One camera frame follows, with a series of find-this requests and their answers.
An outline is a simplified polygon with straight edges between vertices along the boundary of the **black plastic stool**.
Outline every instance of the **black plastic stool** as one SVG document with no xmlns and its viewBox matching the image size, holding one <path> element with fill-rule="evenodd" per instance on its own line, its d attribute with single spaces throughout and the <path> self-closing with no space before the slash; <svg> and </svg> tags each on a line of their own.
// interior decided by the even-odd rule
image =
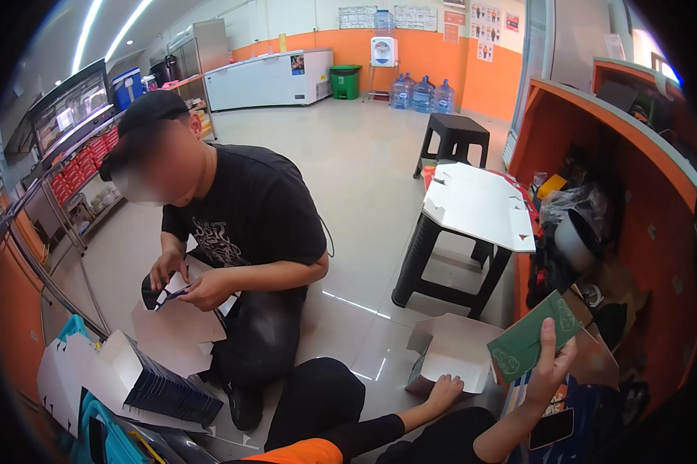
<svg viewBox="0 0 697 464">
<path fill-rule="evenodd" d="M 436 224 L 433 219 L 420 213 L 418 224 L 415 226 L 415 232 L 413 232 L 413 238 L 410 240 L 408 251 L 403 259 L 403 267 L 400 268 L 398 283 L 392 291 L 392 302 L 399 307 L 405 307 L 408 304 L 410 295 L 413 292 L 419 292 L 446 302 L 467 306 L 470 308 L 470 313 L 467 314 L 467 317 L 480 319 L 485 304 L 490 299 L 490 295 L 495 289 L 495 285 L 498 284 L 501 274 L 503 274 L 506 264 L 511 257 L 511 250 L 502 246 L 496 246 L 494 253 L 493 244 L 479 238 L 469 237 L 475 241 L 472 259 L 480 263 L 481 268 L 485 261 L 488 258 L 490 259 L 490 267 L 488 267 L 483 284 L 480 286 L 477 294 L 473 295 L 438 283 L 425 281 L 420 277 L 424 273 L 424 269 L 426 269 L 426 263 L 434 250 L 436 239 L 442 231 L 468 237 L 468 235 L 454 230 L 445 229 Z"/>
<path fill-rule="evenodd" d="M 441 138 L 438 153 L 436 154 L 429 153 L 432 132 L 436 132 Z M 479 167 L 484 168 L 485 162 L 487 161 L 489 142 L 490 132 L 469 117 L 457 116 L 454 114 L 432 113 L 429 117 L 426 138 L 424 138 L 424 144 L 420 148 L 418 165 L 415 167 L 413 178 L 418 178 L 420 171 L 424 168 L 423 159 L 437 161 L 452 160 L 470 164 L 470 162 L 467 161 L 467 152 L 470 150 L 470 145 L 480 145 L 482 147 Z"/>
</svg>

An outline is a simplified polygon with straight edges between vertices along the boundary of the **cable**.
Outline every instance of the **cable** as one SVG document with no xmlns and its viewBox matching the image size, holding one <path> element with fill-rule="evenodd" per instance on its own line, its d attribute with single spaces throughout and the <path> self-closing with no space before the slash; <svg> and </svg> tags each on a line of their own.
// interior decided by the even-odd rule
<svg viewBox="0 0 697 464">
<path fill-rule="evenodd" d="M 325 220 L 320 215 L 317 215 L 318 218 L 320 218 L 320 223 L 325 227 L 325 231 L 328 233 L 328 238 L 331 239 L 331 249 L 333 252 L 328 253 L 328 256 L 333 258 L 336 255 L 336 245 L 333 243 L 333 236 L 331 235 L 331 231 L 328 229 L 328 226 L 325 225 Z"/>
</svg>

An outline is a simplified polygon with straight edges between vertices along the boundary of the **chest freezer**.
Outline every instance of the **chest freezer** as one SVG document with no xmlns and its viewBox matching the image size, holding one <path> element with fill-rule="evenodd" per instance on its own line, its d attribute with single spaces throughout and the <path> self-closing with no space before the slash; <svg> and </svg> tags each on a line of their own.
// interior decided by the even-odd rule
<svg viewBox="0 0 697 464">
<path fill-rule="evenodd" d="M 310 105 L 331 95 L 332 48 L 258 56 L 205 73 L 212 111 Z"/>
</svg>

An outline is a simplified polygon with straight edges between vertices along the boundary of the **hand holding green box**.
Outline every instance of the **hand holding green box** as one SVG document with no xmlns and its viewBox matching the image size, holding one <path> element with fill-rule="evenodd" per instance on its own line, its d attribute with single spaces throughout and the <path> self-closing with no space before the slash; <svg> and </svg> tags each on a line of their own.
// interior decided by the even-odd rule
<svg viewBox="0 0 697 464">
<path fill-rule="evenodd" d="M 560 293 L 555 290 L 529 314 L 488 343 L 493 364 L 498 367 L 506 383 L 513 382 L 536 366 L 542 348 L 539 333 L 542 322 L 548 317 L 555 321 L 555 348 L 558 350 L 582 327 Z"/>
</svg>

